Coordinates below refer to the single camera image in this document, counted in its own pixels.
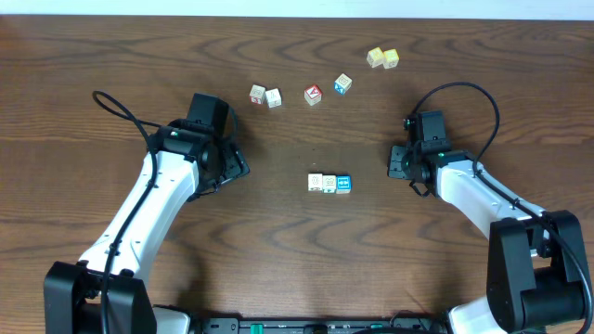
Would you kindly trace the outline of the green sided wooden block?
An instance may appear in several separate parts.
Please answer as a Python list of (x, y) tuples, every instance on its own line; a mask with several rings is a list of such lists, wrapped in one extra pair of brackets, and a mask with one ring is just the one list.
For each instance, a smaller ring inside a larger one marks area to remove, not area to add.
[(337, 176), (330, 174), (322, 175), (322, 191), (324, 193), (335, 193), (337, 191)]

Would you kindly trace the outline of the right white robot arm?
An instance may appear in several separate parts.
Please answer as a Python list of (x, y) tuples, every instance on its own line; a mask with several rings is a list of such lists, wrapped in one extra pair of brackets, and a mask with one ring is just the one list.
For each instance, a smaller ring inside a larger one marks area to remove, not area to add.
[(513, 333), (593, 322), (593, 288), (582, 228), (568, 211), (548, 212), (517, 197), (466, 151), (394, 146), (388, 174), (418, 184), (460, 210), (487, 238), (482, 299), (449, 313), (456, 333)]

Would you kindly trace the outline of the cream wooden number block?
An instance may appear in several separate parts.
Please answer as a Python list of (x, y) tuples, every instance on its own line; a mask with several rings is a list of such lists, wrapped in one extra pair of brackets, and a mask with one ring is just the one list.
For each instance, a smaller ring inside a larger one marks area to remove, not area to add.
[(323, 190), (323, 174), (310, 173), (307, 175), (307, 186), (310, 192), (321, 192)]

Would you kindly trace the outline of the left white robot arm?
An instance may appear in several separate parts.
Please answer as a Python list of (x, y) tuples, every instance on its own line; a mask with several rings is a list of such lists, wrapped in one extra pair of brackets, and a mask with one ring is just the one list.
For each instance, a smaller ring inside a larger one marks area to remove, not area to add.
[(147, 280), (182, 206), (247, 174), (222, 125), (175, 120), (145, 138), (148, 154), (122, 207), (75, 264), (44, 282), (48, 333), (195, 333), (191, 313), (151, 303)]

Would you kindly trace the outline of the blue faced wooden block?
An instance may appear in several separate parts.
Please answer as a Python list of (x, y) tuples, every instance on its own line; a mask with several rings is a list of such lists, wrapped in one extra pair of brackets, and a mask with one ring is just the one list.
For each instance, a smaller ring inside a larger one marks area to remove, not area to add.
[(350, 175), (336, 176), (336, 193), (347, 194), (352, 191), (352, 179)]

